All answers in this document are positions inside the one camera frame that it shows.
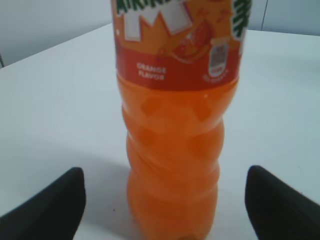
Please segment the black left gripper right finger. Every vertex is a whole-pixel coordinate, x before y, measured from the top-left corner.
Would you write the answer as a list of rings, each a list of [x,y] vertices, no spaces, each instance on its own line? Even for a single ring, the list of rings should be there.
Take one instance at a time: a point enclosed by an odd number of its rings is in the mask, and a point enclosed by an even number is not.
[[[259,240],[318,240],[320,206],[259,165],[247,172],[245,208]]]

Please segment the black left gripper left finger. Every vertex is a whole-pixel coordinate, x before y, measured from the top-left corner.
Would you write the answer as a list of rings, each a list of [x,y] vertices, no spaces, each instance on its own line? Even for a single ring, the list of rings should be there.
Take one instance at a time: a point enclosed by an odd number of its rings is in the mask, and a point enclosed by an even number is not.
[[[82,168],[73,167],[54,182],[0,217],[2,240],[72,240],[87,197]]]

